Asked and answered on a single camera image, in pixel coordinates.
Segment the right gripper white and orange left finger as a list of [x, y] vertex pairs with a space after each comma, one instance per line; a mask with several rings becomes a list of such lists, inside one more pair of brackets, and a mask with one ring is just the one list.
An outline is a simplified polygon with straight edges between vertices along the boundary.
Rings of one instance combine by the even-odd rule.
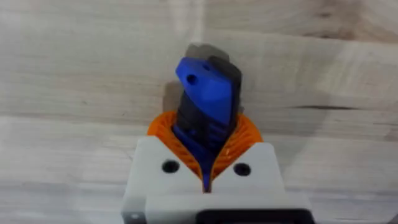
[[123, 214], [193, 213], [205, 208], [200, 166], [172, 132], [176, 119], [175, 111], [162, 113], [138, 140]]

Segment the right gripper white and orange right finger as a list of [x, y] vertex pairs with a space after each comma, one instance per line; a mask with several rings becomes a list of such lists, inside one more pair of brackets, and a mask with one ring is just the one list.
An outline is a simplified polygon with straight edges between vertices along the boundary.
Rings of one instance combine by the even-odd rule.
[[273, 145], [263, 140], [247, 116], [240, 114], [236, 129], [211, 168], [207, 194], [276, 197], [285, 193]]

